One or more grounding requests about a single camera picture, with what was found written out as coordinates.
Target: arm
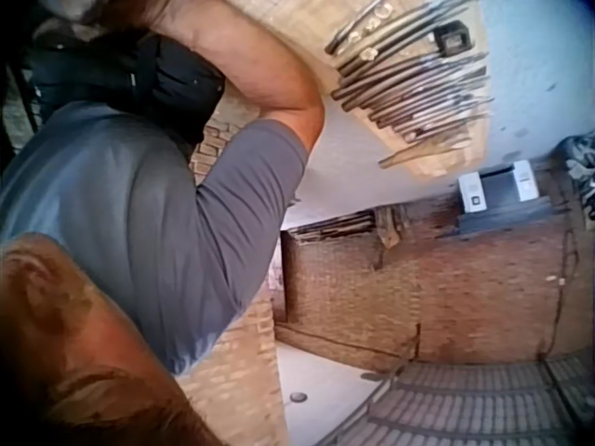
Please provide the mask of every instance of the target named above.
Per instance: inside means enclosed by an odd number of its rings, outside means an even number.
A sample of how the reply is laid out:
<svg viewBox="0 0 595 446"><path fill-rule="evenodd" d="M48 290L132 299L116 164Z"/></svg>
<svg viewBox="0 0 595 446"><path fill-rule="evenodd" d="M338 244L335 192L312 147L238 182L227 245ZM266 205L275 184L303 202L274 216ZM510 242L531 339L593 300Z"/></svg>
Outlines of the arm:
<svg viewBox="0 0 595 446"><path fill-rule="evenodd" d="M271 33L224 0L170 0L152 28L216 65L311 151L324 122L320 95L310 69Z"/></svg>

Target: bundle of rods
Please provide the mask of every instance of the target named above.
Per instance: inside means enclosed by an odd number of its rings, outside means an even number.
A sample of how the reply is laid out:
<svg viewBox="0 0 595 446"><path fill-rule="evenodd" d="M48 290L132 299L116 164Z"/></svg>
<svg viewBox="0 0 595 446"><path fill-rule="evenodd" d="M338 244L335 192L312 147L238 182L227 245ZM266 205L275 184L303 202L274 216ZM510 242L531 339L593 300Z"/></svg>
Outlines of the bundle of rods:
<svg viewBox="0 0 595 446"><path fill-rule="evenodd" d="M378 128L390 127L411 143L487 117L476 111L492 98L475 93L488 80L482 64L487 53L443 59L436 51L391 59L465 11L468 2L424 4L386 21L359 42L344 44L337 56L342 77L331 97L346 112L369 110L368 117ZM327 49L339 47L336 37Z"/></svg>

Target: stairs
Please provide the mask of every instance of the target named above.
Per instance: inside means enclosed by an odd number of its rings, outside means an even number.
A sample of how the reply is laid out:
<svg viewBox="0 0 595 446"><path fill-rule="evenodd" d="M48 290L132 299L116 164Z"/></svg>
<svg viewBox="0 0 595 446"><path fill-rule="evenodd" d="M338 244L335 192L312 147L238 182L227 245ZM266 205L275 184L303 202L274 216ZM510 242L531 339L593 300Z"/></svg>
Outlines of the stairs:
<svg viewBox="0 0 595 446"><path fill-rule="evenodd" d="M368 415L332 444L570 446L575 421L585 425L595 415L592 364L584 351L548 365L562 397L537 362L412 362Z"/></svg>

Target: concrete floor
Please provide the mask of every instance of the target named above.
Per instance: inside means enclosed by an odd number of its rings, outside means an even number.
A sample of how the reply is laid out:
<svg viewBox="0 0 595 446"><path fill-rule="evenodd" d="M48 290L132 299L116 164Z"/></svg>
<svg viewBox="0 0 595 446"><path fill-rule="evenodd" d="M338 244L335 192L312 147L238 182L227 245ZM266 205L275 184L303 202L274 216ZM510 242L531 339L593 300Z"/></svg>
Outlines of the concrete floor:
<svg viewBox="0 0 595 446"><path fill-rule="evenodd" d="M285 419L293 446L312 446L333 430L378 383L363 380L365 370L330 361L277 343L277 361L285 406ZM293 392L308 399L294 403Z"/></svg>

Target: electrical box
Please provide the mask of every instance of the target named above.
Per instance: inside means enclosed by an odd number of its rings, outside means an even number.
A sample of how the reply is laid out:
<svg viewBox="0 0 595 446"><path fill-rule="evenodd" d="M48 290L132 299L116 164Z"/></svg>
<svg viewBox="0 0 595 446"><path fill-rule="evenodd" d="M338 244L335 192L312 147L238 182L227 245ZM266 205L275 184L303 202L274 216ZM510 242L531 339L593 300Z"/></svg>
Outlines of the electrical box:
<svg viewBox="0 0 595 446"><path fill-rule="evenodd" d="M527 160L517 161L512 168L512 174L519 191L519 199L522 202L539 198L536 177L533 174L531 164Z"/></svg>
<svg viewBox="0 0 595 446"><path fill-rule="evenodd" d="M483 193L482 179L478 172L463 175L458 179L466 213L481 212L487 209Z"/></svg>

